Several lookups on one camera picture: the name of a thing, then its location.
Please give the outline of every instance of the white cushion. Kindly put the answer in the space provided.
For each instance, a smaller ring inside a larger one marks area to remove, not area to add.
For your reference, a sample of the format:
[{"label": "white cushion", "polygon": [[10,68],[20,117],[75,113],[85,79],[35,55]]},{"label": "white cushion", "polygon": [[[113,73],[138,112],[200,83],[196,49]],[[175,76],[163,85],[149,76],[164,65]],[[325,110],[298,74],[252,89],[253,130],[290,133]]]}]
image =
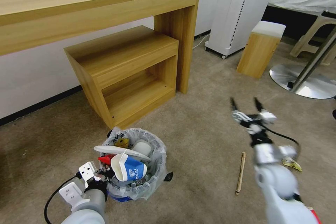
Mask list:
[{"label": "white cushion", "polygon": [[278,23],[259,21],[253,28],[252,32],[281,38],[285,28],[286,26],[284,24],[282,25]]}]

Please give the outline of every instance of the power cord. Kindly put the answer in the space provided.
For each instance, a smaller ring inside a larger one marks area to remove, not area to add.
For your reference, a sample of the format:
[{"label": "power cord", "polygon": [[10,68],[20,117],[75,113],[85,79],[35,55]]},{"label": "power cord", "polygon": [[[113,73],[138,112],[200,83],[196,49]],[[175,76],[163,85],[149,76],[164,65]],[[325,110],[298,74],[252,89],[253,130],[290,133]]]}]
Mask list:
[{"label": "power cord", "polygon": [[81,179],[82,176],[79,172],[76,173],[75,176],[73,176],[72,178],[69,178],[67,181],[65,181],[63,184],[61,184],[53,193],[52,195],[49,197],[49,199],[47,200],[47,203],[45,204],[44,206],[44,219],[46,221],[47,224],[52,224],[48,218],[48,214],[47,214],[47,210],[48,210],[48,206],[49,206],[49,203],[50,201],[52,200],[52,198],[56,195],[56,193],[58,193],[58,191],[66,184],[68,183],[70,180],[74,179],[74,178],[79,178]]},{"label": "power cord", "polygon": [[198,46],[203,42],[203,40],[204,40],[206,37],[208,37],[208,36],[210,36],[210,34],[208,34],[208,35],[206,35],[204,38],[202,38],[201,42],[198,43],[198,45],[194,46],[192,49],[198,47]]},{"label": "power cord", "polygon": [[278,132],[275,132],[275,131],[273,131],[273,130],[267,128],[265,125],[261,125],[261,126],[264,127],[265,130],[267,130],[267,131],[269,131],[269,132],[271,132],[271,133],[273,133],[273,134],[275,134],[275,135],[278,135],[278,136],[280,136],[280,137],[282,137],[282,138],[286,138],[286,139],[291,140],[291,141],[293,141],[294,143],[296,143],[297,148],[296,148],[296,157],[295,157],[295,161],[298,160],[298,157],[299,157],[299,155],[300,155],[300,153],[301,153],[301,145],[298,143],[298,141],[296,141],[296,140],[293,139],[293,138],[290,138],[289,136],[282,135],[282,134],[280,134],[280,133],[278,133]]}]

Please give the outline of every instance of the plastic trash bag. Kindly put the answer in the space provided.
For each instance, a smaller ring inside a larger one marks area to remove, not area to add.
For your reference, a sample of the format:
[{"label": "plastic trash bag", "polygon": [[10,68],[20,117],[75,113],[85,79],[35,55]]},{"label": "plastic trash bag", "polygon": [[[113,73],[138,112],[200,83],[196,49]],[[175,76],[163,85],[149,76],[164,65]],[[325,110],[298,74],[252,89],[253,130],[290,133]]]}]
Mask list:
[{"label": "plastic trash bag", "polygon": [[129,139],[128,148],[139,140],[151,144],[153,151],[149,154],[151,162],[147,164],[147,173],[151,173],[152,176],[149,181],[134,188],[127,185],[117,185],[111,180],[107,185],[108,192],[117,201],[137,200],[140,198],[147,200],[161,185],[167,175],[166,146],[160,138],[144,129],[130,128],[121,130],[118,127],[113,128],[103,145],[114,145],[114,139],[121,133],[124,134],[124,138]]}]

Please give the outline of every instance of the carpet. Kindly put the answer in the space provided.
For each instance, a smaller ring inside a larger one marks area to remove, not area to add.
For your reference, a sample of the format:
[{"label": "carpet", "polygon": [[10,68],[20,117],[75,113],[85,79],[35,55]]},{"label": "carpet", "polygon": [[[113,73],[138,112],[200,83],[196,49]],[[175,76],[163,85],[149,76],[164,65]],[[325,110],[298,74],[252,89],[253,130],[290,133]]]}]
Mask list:
[{"label": "carpet", "polygon": [[[336,215],[336,101],[314,100],[285,91],[268,75],[279,63],[304,65],[292,58],[292,45],[280,43],[260,80],[236,73],[242,51],[228,59],[204,50],[193,51],[189,91],[167,103],[132,127],[153,132],[167,146],[167,168],[174,172],[147,201],[118,203],[109,199],[109,223],[266,223],[265,200],[254,180],[249,135],[232,118],[229,97],[239,109],[254,113],[253,96],[274,113],[272,129],[302,145],[294,171],[303,201],[322,223],[335,223]],[[320,66],[336,79],[336,61]],[[0,127],[0,223],[44,223],[43,208],[50,194],[78,167],[97,160],[93,146],[109,131],[89,106],[83,92],[76,93]],[[277,144],[290,142],[270,135]],[[235,189],[241,152],[247,152],[243,186]],[[57,194],[49,206],[52,223],[70,214],[70,206]]]}]

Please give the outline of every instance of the wooden shelf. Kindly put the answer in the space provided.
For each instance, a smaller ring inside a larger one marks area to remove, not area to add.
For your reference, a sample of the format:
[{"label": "wooden shelf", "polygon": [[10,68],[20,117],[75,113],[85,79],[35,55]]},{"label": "wooden shelf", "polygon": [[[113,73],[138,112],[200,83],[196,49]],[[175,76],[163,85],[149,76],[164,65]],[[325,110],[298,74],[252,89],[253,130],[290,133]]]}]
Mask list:
[{"label": "wooden shelf", "polygon": [[65,51],[97,78],[103,89],[171,57],[177,43],[171,37],[138,26],[67,47]]},{"label": "wooden shelf", "polygon": [[156,76],[141,71],[102,90],[107,107],[117,125],[129,125],[175,95],[172,87]]},{"label": "wooden shelf", "polygon": [[64,51],[92,108],[124,128],[175,95],[178,44],[139,26]]}]

